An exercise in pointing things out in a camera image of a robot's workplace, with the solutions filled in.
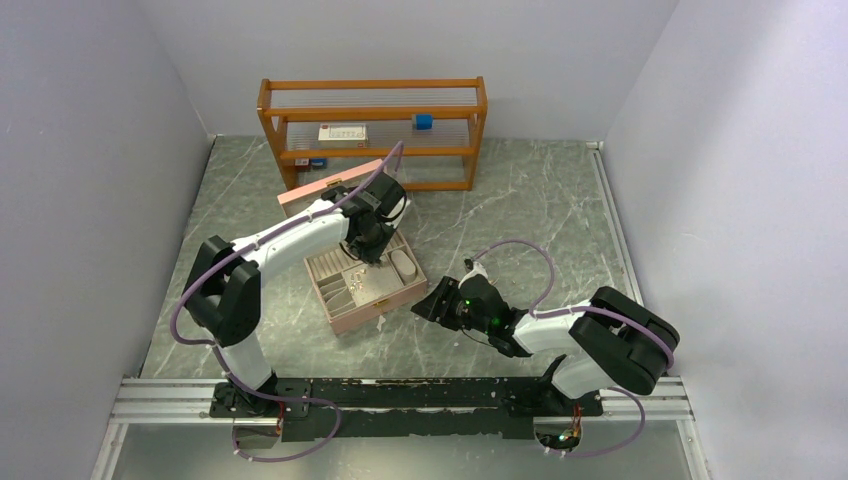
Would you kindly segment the pink jewelry box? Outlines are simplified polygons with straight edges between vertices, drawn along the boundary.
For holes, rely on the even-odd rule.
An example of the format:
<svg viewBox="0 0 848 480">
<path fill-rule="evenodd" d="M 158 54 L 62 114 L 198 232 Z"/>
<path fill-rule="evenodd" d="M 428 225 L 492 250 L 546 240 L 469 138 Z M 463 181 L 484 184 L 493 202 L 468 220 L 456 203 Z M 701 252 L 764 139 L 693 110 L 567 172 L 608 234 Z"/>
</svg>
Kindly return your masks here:
<svg viewBox="0 0 848 480">
<path fill-rule="evenodd" d="M 339 173 L 327 174 L 280 194 L 278 203 L 288 217 L 295 216 L 333 187 L 358 186 L 380 163 L 376 159 Z M 390 253 L 397 249 L 404 250 L 417 267 L 417 276 L 412 282 L 404 284 L 389 259 Z M 373 266 L 355 261 L 336 243 L 302 260 L 334 334 L 355 329 L 425 295 L 427 278 L 401 232 L 394 234 L 381 260 L 379 265 Z"/>
</svg>

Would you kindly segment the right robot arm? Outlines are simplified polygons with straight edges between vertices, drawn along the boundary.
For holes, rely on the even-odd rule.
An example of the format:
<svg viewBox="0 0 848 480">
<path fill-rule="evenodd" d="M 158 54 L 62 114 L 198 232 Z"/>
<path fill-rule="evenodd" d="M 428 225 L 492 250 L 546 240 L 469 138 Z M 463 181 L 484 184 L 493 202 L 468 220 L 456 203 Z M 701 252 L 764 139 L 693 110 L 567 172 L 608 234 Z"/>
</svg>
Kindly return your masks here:
<svg viewBox="0 0 848 480">
<path fill-rule="evenodd" d="M 562 414 L 589 392 L 621 387 L 649 395 L 674 363 L 679 332 L 612 287 L 576 305 L 532 312 L 511 307 L 483 274 L 443 278 L 412 312 L 453 331 L 473 330 L 507 357 L 558 350 L 542 406 Z"/>
</svg>

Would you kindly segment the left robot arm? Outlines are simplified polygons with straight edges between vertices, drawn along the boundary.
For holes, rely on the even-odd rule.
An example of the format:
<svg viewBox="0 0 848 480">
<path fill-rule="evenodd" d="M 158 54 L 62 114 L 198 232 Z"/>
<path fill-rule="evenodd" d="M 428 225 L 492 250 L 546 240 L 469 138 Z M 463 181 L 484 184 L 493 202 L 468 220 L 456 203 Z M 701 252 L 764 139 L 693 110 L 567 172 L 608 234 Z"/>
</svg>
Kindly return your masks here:
<svg viewBox="0 0 848 480">
<path fill-rule="evenodd" d="M 333 246 L 376 264 L 411 204 L 403 186 L 384 172 L 362 184 L 337 182 L 300 212 L 259 233 L 205 240 L 175 308 L 187 311 L 234 378 L 237 403 L 261 416 L 275 408 L 278 377 L 256 333 L 262 291 L 291 265 Z"/>
</svg>

